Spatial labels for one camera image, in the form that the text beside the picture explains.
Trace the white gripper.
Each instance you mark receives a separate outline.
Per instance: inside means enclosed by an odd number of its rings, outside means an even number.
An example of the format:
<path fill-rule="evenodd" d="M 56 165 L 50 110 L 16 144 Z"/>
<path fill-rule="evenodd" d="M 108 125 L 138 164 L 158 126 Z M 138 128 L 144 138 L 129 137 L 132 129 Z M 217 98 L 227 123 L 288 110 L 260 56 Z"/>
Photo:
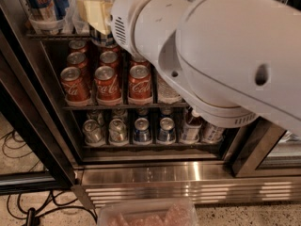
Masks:
<path fill-rule="evenodd" d="M 119 46 L 156 68 L 180 67 L 175 31 L 189 5 L 187 0 L 76 0 L 83 21 L 104 35 L 112 29 Z"/>

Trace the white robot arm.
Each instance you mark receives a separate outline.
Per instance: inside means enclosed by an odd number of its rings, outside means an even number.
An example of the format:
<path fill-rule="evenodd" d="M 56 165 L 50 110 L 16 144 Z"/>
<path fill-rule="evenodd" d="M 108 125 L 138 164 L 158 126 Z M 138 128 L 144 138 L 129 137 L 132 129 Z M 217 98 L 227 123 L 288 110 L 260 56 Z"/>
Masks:
<path fill-rule="evenodd" d="M 145 58 L 206 121 L 263 117 L 301 134 L 301 13 L 276 0 L 76 0 L 80 17 Z"/>

